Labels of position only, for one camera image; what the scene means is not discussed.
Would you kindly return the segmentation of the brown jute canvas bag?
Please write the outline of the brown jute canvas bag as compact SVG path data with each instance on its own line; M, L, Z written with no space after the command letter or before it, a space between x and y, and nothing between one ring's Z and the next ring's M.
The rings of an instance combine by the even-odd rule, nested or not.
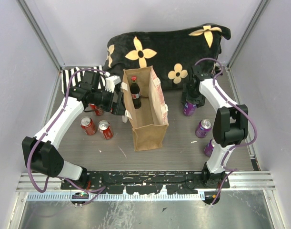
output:
M140 88L141 107L135 109L131 96L131 78L136 77ZM164 100L160 79L152 66L123 71L121 83L125 106L124 119L132 126L135 151L162 147L168 123L168 107Z

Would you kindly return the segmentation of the glass cola bottle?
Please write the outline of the glass cola bottle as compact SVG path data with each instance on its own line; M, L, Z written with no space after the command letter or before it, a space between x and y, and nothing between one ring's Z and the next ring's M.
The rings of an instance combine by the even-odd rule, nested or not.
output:
M133 101L133 105L135 109L139 109L141 107L141 97L140 97L140 88L136 82L136 76L131 77L131 85L130 85L130 93Z

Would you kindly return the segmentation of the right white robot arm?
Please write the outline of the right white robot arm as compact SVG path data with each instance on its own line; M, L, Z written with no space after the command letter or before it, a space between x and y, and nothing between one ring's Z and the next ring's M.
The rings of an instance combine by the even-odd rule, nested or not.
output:
M198 65L188 71L181 102L186 108L202 107L208 101L216 112L212 126L215 146L201 171L201 182L212 188L225 178L226 164L233 150L247 138L248 108L237 104L218 85L211 73L201 72Z

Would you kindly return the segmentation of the purple grape can back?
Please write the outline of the purple grape can back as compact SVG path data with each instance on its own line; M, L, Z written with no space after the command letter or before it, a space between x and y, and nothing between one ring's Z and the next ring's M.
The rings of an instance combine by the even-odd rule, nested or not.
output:
M185 102L183 106L183 114L185 116L192 116L197 108L196 104L192 104L188 101Z

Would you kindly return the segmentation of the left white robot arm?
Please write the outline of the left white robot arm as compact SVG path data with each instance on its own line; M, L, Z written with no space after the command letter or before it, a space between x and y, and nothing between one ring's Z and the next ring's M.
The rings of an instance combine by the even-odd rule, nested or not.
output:
M96 68L79 69L66 75L64 86L65 97L61 105L34 137L25 137L22 150L30 181L34 188L43 193L46 187L39 188L33 172L67 179L77 189L83 189L88 184L87 169L67 162L58 152L59 145L73 121L85 111L89 104L102 108L114 115L123 115L124 106L121 96L113 101L116 86L121 84L121 78L110 75Z

